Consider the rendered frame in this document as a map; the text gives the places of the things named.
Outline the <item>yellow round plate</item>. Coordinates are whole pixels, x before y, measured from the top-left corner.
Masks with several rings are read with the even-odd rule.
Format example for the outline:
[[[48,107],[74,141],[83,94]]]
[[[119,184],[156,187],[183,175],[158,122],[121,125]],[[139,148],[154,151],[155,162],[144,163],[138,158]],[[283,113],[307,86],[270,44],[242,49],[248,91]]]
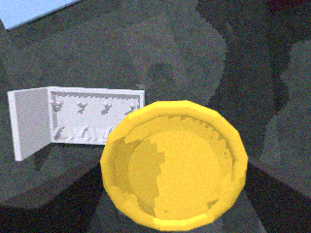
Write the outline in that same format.
[[[190,230],[232,207],[248,157],[238,132],[191,101],[160,101],[128,114],[100,160],[115,206],[160,231]]]

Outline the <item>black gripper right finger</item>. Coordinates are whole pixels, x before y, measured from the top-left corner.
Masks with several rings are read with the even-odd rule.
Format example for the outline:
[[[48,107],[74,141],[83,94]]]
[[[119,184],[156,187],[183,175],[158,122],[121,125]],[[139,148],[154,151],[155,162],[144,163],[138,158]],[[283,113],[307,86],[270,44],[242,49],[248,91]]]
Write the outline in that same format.
[[[311,233],[311,181],[247,155],[245,192],[266,233]]]

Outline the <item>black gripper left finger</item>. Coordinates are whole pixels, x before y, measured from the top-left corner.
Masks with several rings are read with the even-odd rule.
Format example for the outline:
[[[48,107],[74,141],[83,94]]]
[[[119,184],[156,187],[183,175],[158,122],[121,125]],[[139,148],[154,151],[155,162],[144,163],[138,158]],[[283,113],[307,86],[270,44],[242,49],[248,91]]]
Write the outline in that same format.
[[[103,192],[102,155],[0,202],[0,233],[87,233]]]

